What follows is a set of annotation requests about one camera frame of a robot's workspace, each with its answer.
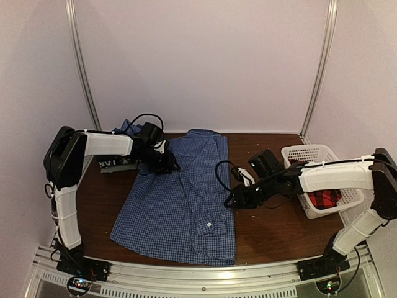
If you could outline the blue small-check long sleeve shirt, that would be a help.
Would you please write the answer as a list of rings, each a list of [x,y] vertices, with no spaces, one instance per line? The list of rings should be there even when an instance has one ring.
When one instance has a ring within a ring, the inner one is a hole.
[[[191,129],[169,148],[181,169],[157,175],[143,168],[114,223],[110,239],[141,255],[178,263],[231,266],[236,256],[228,139]]]

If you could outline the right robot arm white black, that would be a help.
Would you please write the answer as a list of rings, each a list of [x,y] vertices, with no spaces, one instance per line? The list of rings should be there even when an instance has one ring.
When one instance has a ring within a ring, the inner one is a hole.
[[[387,149],[348,160],[325,145],[284,147],[281,154],[283,163],[270,150],[250,159],[257,181],[245,169],[233,168],[240,184],[230,190],[225,207],[255,209],[274,195],[297,195],[307,217],[315,219],[359,205],[363,190],[373,192],[366,209],[331,237],[318,260],[322,273],[331,274],[360,242],[396,219],[396,163]]]

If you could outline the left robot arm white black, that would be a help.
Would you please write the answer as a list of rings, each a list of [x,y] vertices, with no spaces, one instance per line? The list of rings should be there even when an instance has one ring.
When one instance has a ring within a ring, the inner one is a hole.
[[[178,171],[180,166],[169,149],[169,141],[157,125],[145,123],[138,133],[75,130],[63,126],[50,145],[43,161],[60,251],[68,269],[82,276],[89,270],[78,228],[76,193],[88,156],[126,157],[148,165],[154,174]]]

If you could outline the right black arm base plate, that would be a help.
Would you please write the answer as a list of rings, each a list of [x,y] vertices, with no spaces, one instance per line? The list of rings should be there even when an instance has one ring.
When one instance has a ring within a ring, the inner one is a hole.
[[[301,281],[336,275],[349,268],[350,264],[347,260],[342,260],[338,263],[323,257],[303,260],[297,263],[297,270]]]

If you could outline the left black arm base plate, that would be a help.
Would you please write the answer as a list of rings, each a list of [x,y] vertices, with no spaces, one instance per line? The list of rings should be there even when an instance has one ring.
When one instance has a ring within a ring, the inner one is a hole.
[[[72,261],[61,260],[58,262],[56,269],[90,281],[106,282],[110,271],[110,263],[90,258],[83,258],[83,266],[80,267]]]

